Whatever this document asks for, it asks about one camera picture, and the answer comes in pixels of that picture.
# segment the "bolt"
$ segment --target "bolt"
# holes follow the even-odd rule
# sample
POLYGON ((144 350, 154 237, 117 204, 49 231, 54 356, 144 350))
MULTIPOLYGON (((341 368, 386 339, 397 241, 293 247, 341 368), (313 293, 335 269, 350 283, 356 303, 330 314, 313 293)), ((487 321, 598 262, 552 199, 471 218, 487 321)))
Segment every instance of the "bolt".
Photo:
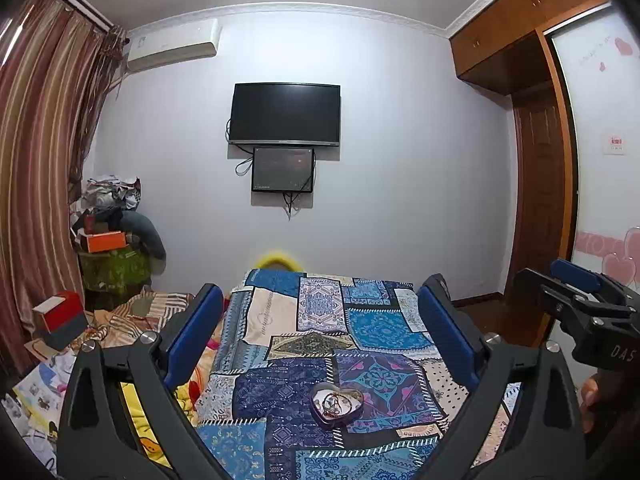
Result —
POLYGON ((95 349, 97 343, 95 341, 95 339, 89 339, 87 341, 85 341, 84 343, 82 343, 81 349, 83 352, 91 352, 95 349))
POLYGON ((484 342, 488 345, 497 345, 502 342, 502 338, 495 332, 488 332, 484 334, 484 342))
POLYGON ((545 348, 554 354, 560 351, 560 345, 555 341, 551 341, 551 339, 545 342, 545 348))
POLYGON ((142 341, 142 344, 145 345, 150 345, 151 343, 155 342, 156 339, 158 339, 158 334, 156 332, 153 332, 152 330, 147 330, 146 332, 140 334, 140 341, 142 341))

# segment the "white air conditioner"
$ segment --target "white air conditioner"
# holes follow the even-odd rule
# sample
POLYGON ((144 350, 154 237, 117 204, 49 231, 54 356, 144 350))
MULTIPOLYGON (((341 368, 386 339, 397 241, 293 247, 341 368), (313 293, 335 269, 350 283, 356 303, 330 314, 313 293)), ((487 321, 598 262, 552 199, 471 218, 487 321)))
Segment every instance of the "white air conditioner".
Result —
POLYGON ((127 67, 138 72, 156 66, 215 56, 220 40, 217 19, 162 28, 131 40, 127 67))

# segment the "baseboard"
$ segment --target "baseboard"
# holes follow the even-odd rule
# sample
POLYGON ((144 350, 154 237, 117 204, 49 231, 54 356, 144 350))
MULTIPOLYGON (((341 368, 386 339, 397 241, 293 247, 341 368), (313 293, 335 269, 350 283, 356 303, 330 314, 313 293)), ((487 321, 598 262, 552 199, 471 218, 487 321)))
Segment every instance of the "baseboard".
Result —
POLYGON ((472 296, 471 298, 462 298, 461 300, 453 300, 453 306, 459 308, 461 306, 472 305, 475 303, 482 303, 483 301, 491 300, 503 300, 504 296, 501 292, 491 292, 489 294, 483 294, 482 296, 472 296))

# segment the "wooden floor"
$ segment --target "wooden floor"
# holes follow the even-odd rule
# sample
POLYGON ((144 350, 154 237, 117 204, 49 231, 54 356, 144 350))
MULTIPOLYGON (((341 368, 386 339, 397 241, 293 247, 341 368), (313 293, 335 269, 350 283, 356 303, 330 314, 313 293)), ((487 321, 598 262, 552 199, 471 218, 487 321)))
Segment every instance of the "wooden floor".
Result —
POLYGON ((467 314, 480 332, 495 332, 507 343, 533 346, 538 336, 538 325, 522 322, 522 316, 514 316, 513 310, 504 300, 488 300, 460 306, 460 312, 467 314))

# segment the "curtain rod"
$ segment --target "curtain rod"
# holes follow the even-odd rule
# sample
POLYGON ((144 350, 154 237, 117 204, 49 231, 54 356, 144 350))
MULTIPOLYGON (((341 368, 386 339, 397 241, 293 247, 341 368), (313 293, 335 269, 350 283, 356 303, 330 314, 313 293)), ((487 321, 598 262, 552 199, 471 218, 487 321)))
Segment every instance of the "curtain rod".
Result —
POLYGON ((104 32, 108 32, 113 23, 105 18, 105 16, 99 12, 92 4, 87 0, 63 0, 67 5, 70 5, 86 19, 92 22, 96 27, 100 28, 104 32))

